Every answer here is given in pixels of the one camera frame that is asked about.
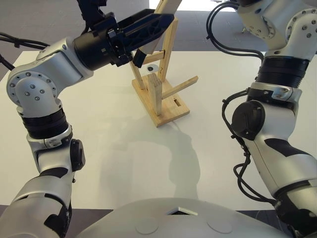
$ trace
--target wooden dowel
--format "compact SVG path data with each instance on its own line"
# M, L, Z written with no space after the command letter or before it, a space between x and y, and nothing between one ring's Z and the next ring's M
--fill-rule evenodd
M177 85L176 87L165 91L162 94L162 100L174 95L175 93L178 93L179 91L181 91L181 90L183 90L185 88L188 88L189 86L193 85L194 83L197 83L197 81L198 81L198 76L195 76L195 77L187 80L186 82L183 82L183 83Z
M143 64L152 63L164 58L164 51L156 52L153 55L146 56Z

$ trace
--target black cable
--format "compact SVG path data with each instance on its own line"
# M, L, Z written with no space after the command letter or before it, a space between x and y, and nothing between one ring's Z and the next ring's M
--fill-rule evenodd
M5 58L0 54L0 63L2 63L7 69L13 70L15 67L10 64Z
M26 47L34 48L37 50L43 50L47 46L50 46L49 44L46 44L46 43L41 42L41 41L19 39L19 38L16 38L14 36L10 36L4 32L0 32L0 41L14 43L14 46L16 48L19 48L20 46L26 46Z
M37 50L43 50L47 46L50 46L49 44L46 44L41 41L34 41L34 40L28 40L28 39L19 39L14 36L11 36L7 33L0 32L0 41L13 43L14 47L19 48L20 46L30 47ZM13 70L14 66L9 63L3 56L0 55L0 63L2 63L6 68L9 70Z
M251 156L251 153L248 149L248 147L246 146L244 140L241 138L241 137L238 137L232 127L231 127L231 124L229 123L229 121L227 120L226 118L226 115L225 115L225 111L226 111L226 108L227 106L229 105L229 103L232 101L232 100L235 100L236 98L239 98L239 97L243 97L243 96L247 96L248 95L248 90L244 90L244 91L241 91L241 92L238 92L238 93L235 93L233 95L231 95L230 97L228 97L226 100L223 100L223 105L222 105L222 118L225 122L225 124L227 125L228 129L230 130L230 132L232 133L232 136L231 138L233 139L236 139L238 141L238 143L241 145L242 149L244 150L244 156L246 157L246 160L243 164L238 164L236 165L234 168L233 168L233 171L234 171L234 174L236 175L237 177L237 183L238 183L238 187L239 189L241 190L241 192L247 196L248 198L252 199L252 200L255 200L255 201L258 201L258 202L268 202L270 203L272 206L274 206L276 204L276 200L274 199L269 199L269 198L266 198L264 197L263 195L259 194L258 192L256 192L254 189L252 189L244 180L243 180L243 174L245 172L245 170L247 169L247 166L251 163L251 159L250 159L250 156ZM255 196L252 196L250 195L244 188L243 188L243 185L251 192L253 193Z
M256 50L248 50L248 49L239 49L239 48L232 48L232 47L228 47L223 45L222 43L220 43L213 35L212 33L212 23L213 20L215 18L215 16L217 15L218 12L220 12L223 8L226 7L232 7L234 9L238 9L239 4L238 3L234 3L234 2L224 2L222 4L219 4L218 7L216 7L213 11L210 12L208 18L207 18L207 22L206 22L206 29L207 29L207 33L208 33L208 37L207 39L210 39L211 42L215 45L215 47L226 53L229 55L234 55L234 56L250 56L250 57L258 57L261 59L261 61L264 60L264 56L261 52L256 51ZM233 53L233 52L229 52L229 51L236 51L236 52L246 52L246 53L251 53L251 54L240 54L240 53Z

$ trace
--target black motor cap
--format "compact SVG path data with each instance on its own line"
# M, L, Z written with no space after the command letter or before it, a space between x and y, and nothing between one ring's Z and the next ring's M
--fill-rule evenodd
M262 129L265 112L262 105L255 101L242 103L232 116L232 129L240 137L254 140Z

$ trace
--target wooden post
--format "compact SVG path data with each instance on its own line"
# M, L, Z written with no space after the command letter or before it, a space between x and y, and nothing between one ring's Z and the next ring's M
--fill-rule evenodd
M152 73L148 76L148 83L153 109L159 116L162 112L162 82L155 73Z
M161 80L161 82L164 82L166 79L168 64L169 64L170 56L173 50L174 41L176 37L177 25L178 25L178 19L175 18L165 33L165 38L163 43L163 51L165 54L164 54L164 58L161 59L159 63L159 68L158 68L158 77Z
M131 65L132 71L134 73L134 76L135 76L136 80L138 81L140 89L145 89L145 86L144 86L142 76L140 74L139 69L137 68L137 66L134 65L134 63L132 61L130 61L130 65Z

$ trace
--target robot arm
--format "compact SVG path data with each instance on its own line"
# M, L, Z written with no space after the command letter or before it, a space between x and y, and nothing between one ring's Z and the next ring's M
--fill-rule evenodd
M317 232L317 160L292 147L302 91L317 51L317 10L299 0L241 0L250 32L268 45L247 102L234 112L232 129L247 145L275 209L297 237Z
M131 51L160 37L174 20L172 14L141 11L119 23L113 13L79 0L91 32L63 39L41 51L37 59L16 67L7 93L28 130L40 175L28 181L0 218L0 237L62 238L71 219L71 188L75 172L85 165L83 145L72 138L59 94L109 63L132 60Z

